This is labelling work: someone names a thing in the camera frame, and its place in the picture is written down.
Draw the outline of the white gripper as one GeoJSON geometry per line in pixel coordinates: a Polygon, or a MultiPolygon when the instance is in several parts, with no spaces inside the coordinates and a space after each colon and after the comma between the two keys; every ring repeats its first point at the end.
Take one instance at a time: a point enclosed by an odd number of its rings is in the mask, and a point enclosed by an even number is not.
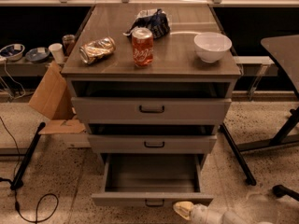
{"type": "Polygon", "coordinates": [[[202,204],[193,206],[192,202],[183,201],[173,204],[174,211],[192,224],[221,224],[222,214],[210,210],[202,204]]]}

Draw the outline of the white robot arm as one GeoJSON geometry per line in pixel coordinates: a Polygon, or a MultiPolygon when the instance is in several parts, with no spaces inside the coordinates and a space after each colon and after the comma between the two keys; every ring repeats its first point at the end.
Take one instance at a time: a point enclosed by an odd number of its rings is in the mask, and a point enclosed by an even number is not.
{"type": "Polygon", "coordinates": [[[203,204],[194,204],[189,201],[173,204],[174,211],[190,224],[249,224],[235,212],[226,211],[221,214],[203,204]]]}

